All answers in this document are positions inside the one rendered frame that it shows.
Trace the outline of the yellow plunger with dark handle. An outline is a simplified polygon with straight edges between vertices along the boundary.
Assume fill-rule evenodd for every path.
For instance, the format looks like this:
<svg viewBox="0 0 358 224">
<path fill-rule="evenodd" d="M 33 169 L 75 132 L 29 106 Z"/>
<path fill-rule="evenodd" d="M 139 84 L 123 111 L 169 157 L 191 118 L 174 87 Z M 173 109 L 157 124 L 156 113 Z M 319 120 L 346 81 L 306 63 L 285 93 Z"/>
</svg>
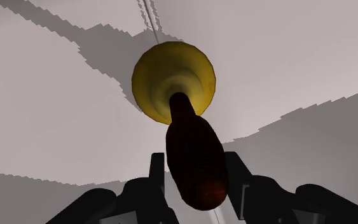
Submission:
<svg viewBox="0 0 358 224">
<path fill-rule="evenodd" d="M 223 146 L 202 114 L 216 91 L 206 54 L 182 41 L 167 41 L 142 54 L 132 93 L 142 112 L 168 126 L 167 165 L 181 198 L 199 211 L 220 206 L 228 194 Z"/>
</svg>

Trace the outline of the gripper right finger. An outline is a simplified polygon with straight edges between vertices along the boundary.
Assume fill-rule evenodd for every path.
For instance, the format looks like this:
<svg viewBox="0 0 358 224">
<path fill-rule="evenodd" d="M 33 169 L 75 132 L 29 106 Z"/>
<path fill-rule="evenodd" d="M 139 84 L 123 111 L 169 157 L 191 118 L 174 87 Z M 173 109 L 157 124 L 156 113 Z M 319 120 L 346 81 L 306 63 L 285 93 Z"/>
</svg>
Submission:
<svg viewBox="0 0 358 224">
<path fill-rule="evenodd" d="M 253 175 L 234 151 L 226 151 L 228 196 L 246 224 L 358 224 L 358 205 L 316 184 L 294 193 L 274 179 Z"/>
</svg>

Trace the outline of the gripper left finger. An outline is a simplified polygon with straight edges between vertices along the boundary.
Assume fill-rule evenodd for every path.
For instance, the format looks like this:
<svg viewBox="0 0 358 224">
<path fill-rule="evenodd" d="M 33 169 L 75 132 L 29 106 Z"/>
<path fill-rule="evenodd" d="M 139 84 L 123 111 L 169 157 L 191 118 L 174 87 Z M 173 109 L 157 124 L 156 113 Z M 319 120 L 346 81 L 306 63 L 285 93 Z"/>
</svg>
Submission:
<svg viewBox="0 0 358 224">
<path fill-rule="evenodd" d="M 121 194 L 94 188 L 46 224 L 179 224 L 165 199 L 164 154 L 153 153 L 149 176 L 131 179 Z"/>
</svg>

